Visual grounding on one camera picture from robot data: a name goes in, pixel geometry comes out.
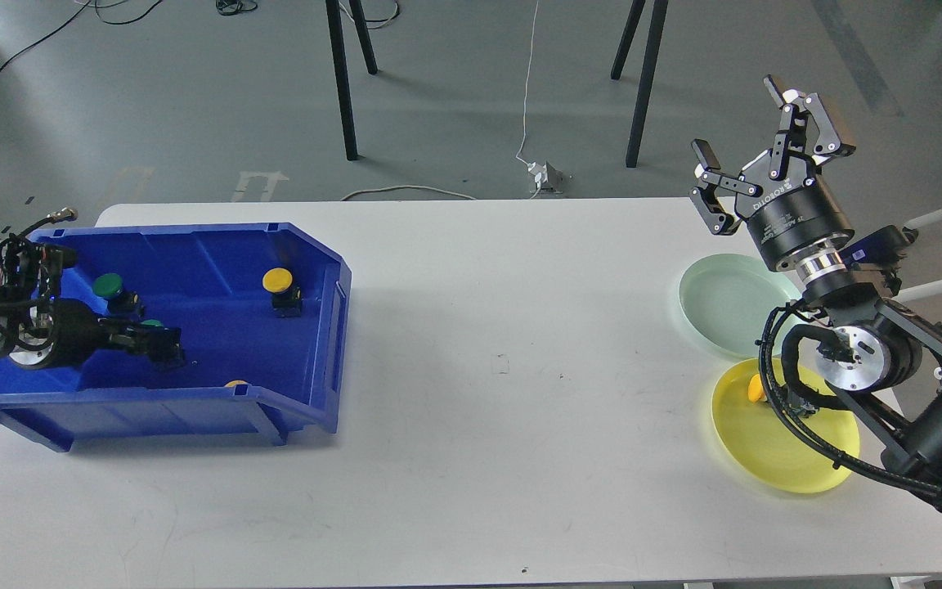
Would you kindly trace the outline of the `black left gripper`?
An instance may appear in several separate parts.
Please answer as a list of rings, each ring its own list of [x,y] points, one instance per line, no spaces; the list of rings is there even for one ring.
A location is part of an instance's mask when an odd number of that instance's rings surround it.
[[[81,299],[56,299],[51,307],[26,314],[10,361],[24,370],[47,370],[81,366],[98,350],[114,350],[175,369],[186,365],[180,336],[179,328],[158,320],[102,317]]]

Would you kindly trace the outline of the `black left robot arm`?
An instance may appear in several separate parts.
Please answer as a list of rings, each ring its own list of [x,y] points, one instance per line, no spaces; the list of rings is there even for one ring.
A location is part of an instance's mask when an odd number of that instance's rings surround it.
[[[145,316],[145,304],[114,273],[97,278],[94,294],[107,302],[98,313],[81,299],[64,298],[64,272],[78,261],[75,250],[37,243],[31,232],[71,223],[75,209],[49,213],[0,240],[0,359],[29,371],[81,366],[101,349],[147,357],[156,366],[182,366],[181,331]]]

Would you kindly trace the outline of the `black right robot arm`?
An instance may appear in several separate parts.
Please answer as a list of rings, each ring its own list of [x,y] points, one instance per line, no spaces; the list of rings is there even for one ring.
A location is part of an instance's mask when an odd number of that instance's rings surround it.
[[[942,325],[897,301],[918,232],[886,225],[855,239],[822,168],[856,145],[818,93],[766,75],[780,111],[773,145],[739,171],[692,144],[690,199],[711,234],[746,227],[771,272],[800,298],[771,310],[758,339],[775,417],[834,469],[910,492],[942,512]]]

